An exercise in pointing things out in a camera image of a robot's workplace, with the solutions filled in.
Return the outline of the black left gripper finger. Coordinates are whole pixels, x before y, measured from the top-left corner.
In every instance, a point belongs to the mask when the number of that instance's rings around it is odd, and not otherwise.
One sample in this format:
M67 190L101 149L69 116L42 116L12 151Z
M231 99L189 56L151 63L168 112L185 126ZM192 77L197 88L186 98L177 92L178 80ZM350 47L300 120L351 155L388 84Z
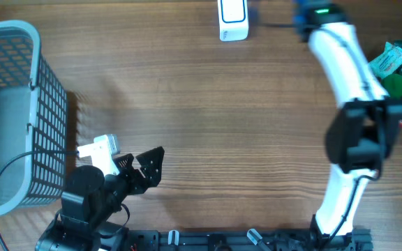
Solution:
M161 182L164 154L164 148L159 146L136 156L147 187L157 187Z
M113 160L114 164L116 165L119 171L132 168L133 161L134 156L131 153L120 156Z

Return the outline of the green lid white jar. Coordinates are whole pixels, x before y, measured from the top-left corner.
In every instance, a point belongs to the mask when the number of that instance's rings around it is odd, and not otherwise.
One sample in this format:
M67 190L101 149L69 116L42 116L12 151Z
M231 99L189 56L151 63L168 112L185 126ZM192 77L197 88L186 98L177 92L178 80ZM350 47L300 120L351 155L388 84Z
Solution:
M386 76L382 85L392 98L402 99L402 76L396 73Z

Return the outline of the mint toilet tissue packet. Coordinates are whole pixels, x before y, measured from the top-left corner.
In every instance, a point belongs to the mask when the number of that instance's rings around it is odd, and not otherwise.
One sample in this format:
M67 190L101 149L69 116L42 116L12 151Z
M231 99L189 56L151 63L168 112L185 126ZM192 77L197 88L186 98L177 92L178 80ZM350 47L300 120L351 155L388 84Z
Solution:
M380 56L377 56L369 63L369 66L376 77L384 79L394 73L402 65L402 48L391 43L385 43L385 49Z

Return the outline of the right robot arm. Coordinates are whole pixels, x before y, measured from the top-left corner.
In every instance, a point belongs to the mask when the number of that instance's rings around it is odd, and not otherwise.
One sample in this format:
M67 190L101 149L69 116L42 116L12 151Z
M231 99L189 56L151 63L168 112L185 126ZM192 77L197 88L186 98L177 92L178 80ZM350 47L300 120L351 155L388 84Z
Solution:
M296 1L294 23L336 99L337 114L325 134L329 181L311 223L318 247L336 247L349 243L364 190L382 176L399 132L402 104L371 72L356 28L338 4Z

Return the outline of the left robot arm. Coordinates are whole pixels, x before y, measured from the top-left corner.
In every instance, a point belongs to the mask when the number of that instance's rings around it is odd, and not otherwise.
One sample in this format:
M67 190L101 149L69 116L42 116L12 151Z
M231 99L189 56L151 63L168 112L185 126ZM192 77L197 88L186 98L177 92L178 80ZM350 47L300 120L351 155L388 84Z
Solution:
M71 172L61 194L61 209L43 232L36 250L125 250L128 228L107 220L129 195L141 195L161 181L165 150L159 146L137 156L114 159L118 174L84 165Z

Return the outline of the white barcode scanner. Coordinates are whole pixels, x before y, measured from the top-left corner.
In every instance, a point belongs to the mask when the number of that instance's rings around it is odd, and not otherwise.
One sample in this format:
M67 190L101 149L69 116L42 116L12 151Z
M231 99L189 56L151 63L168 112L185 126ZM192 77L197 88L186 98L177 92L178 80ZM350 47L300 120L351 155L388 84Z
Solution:
M220 40L246 40L249 32L247 0L218 0L217 5Z

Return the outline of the grey plastic mesh basket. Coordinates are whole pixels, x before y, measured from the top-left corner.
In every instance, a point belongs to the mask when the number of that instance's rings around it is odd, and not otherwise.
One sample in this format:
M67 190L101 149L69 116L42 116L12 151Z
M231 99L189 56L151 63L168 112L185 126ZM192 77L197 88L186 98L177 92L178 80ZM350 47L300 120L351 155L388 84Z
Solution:
M48 205L66 175L68 99L28 22L0 22L0 215Z

